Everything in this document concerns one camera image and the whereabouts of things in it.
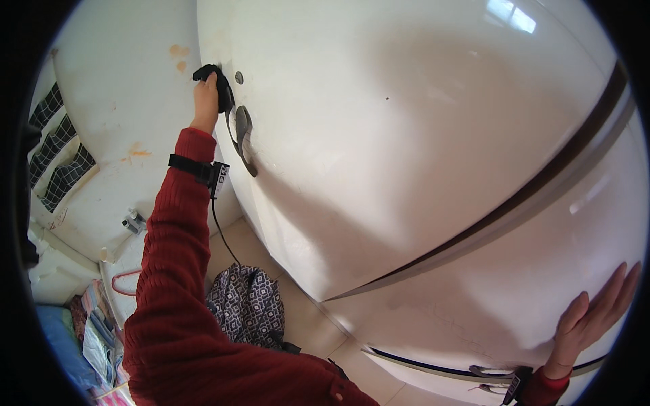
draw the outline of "red sleeve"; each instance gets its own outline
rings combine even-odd
[[[521,394],[519,406],[553,406],[569,387],[571,374],[561,379],[549,379],[544,367],[535,372]]]
[[[181,131],[175,153],[214,159],[207,133]],[[144,241],[124,368],[138,405],[377,405],[327,361],[233,344],[205,306],[209,193],[170,168]]]

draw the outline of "black cloth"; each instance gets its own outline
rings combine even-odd
[[[194,81],[206,81],[210,73],[216,72],[216,90],[219,92],[219,113],[223,113],[233,106],[233,100],[228,79],[217,65],[208,64],[199,68],[192,75]]]

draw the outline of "blue and white patterned fabric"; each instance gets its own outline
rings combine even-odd
[[[214,279],[205,302],[231,342],[287,351],[278,283],[261,268],[233,263]]]

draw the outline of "wrist strap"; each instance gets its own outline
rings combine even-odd
[[[514,376],[512,377],[512,382],[508,387],[508,392],[506,397],[503,399],[503,405],[509,405],[513,399],[519,400],[519,395],[530,381],[532,376],[532,368],[529,366],[518,366],[515,369]]]
[[[194,180],[210,189],[210,198],[216,199],[226,180],[230,165],[222,162],[196,162],[181,155],[169,154],[168,165],[183,172],[194,175]]]

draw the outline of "floor tile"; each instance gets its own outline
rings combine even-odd
[[[477,406],[461,400],[427,392],[409,384],[404,385],[397,395],[386,406]]]
[[[404,382],[366,357],[354,338],[348,338],[329,358],[343,368],[359,389],[385,405],[404,386]]]
[[[278,278],[278,284],[285,307],[285,341],[326,358],[347,339],[287,274]]]
[[[224,229],[224,237],[230,249],[243,265],[260,267],[271,279],[275,279],[283,273],[243,217]],[[210,281],[214,281],[215,277],[228,269],[235,260],[228,252],[219,234],[210,238],[210,252],[207,276]]]

